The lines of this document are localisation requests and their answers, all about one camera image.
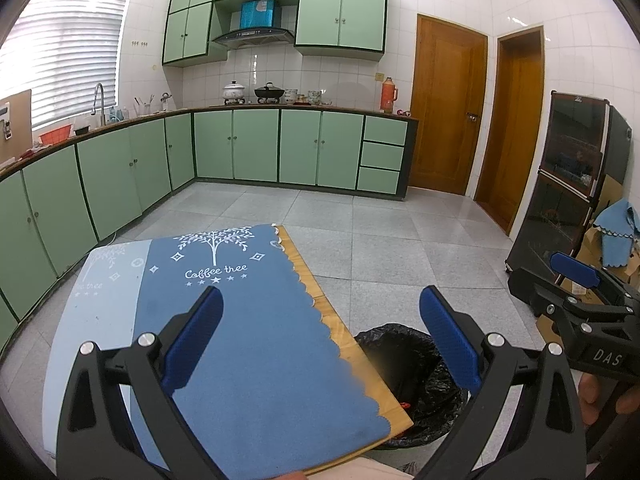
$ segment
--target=white pot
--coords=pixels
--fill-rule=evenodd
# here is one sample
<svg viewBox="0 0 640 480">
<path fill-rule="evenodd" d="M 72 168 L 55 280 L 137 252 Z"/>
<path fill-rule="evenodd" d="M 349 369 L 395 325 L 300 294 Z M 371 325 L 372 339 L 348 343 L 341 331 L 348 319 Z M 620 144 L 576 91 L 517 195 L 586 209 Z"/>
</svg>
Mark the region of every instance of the white pot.
<svg viewBox="0 0 640 480">
<path fill-rule="evenodd" d="M 222 90 L 222 97 L 225 99 L 242 99 L 244 97 L 244 86 L 232 81 Z"/>
</svg>

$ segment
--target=red basket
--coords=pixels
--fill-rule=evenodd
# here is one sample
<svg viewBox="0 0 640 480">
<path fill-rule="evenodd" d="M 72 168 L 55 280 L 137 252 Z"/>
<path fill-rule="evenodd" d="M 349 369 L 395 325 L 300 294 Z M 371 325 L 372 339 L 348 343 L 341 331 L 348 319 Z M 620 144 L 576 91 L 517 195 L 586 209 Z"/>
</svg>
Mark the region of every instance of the red basket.
<svg viewBox="0 0 640 480">
<path fill-rule="evenodd" d="M 65 126 L 60 126 L 55 130 L 51 130 L 50 132 L 40 135 L 40 142 L 45 146 L 47 144 L 57 144 L 68 139 L 70 133 L 71 124 L 66 124 Z"/>
</svg>

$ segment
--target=blue gripper pad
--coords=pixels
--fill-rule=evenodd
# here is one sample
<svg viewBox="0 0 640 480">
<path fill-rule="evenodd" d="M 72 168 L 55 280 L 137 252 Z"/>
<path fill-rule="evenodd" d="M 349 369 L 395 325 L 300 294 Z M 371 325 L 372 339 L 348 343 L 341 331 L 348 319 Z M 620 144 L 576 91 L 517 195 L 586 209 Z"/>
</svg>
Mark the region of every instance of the blue gripper pad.
<svg viewBox="0 0 640 480">
<path fill-rule="evenodd" d="M 453 380 L 476 396 L 482 386 L 478 354 L 453 319 L 453 309 L 433 286 L 420 294 L 420 316 L 444 359 Z"/>
<path fill-rule="evenodd" d="M 162 389 L 171 396 L 187 385 L 222 318 L 222 293 L 212 288 L 184 325 L 164 357 Z"/>
<path fill-rule="evenodd" d="M 564 253 L 553 253 L 549 259 L 549 263 L 554 272 L 569 278 L 572 282 L 578 283 L 586 288 L 593 288 L 600 285 L 600 279 L 596 270 L 571 256 L 567 256 Z"/>
</svg>

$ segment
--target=gray tile floor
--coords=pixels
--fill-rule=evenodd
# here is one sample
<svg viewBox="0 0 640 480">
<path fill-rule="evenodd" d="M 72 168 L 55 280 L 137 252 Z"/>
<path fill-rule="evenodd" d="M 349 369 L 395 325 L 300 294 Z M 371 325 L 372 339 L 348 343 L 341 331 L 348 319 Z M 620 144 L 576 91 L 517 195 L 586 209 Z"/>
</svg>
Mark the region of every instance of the gray tile floor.
<svg viewBox="0 0 640 480">
<path fill-rule="evenodd" d="M 114 242 L 272 222 L 286 227 L 354 335 L 388 322 L 425 330 L 418 295 L 435 284 L 485 331 L 501 332 L 514 345 L 543 346 L 529 307 L 506 290 L 504 259 L 511 241 L 468 197 L 410 188 L 404 202 L 391 202 L 197 182 L 118 232 Z M 55 462 L 42 447 L 42 389 L 50 345 L 76 277 L 71 273 L 23 327 L 0 367 L 0 397 L 52 468 Z M 516 394 L 510 399 L 485 461 L 492 460 L 506 433 Z M 395 466 L 422 464 L 439 443 L 371 455 Z"/>
</svg>

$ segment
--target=pot lid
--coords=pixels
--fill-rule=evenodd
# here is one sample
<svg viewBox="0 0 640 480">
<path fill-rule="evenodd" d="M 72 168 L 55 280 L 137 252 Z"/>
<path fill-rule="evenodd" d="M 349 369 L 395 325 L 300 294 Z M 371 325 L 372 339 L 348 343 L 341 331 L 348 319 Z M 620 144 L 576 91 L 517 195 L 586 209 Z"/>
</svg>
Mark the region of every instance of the pot lid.
<svg viewBox="0 0 640 480">
<path fill-rule="evenodd" d="M 239 83 L 237 83 L 235 81 L 232 81 L 230 84 L 226 85 L 224 89 L 225 90 L 227 90 L 227 89 L 241 89 L 241 90 L 244 90 L 244 86 L 242 86 L 241 84 L 239 84 Z"/>
</svg>

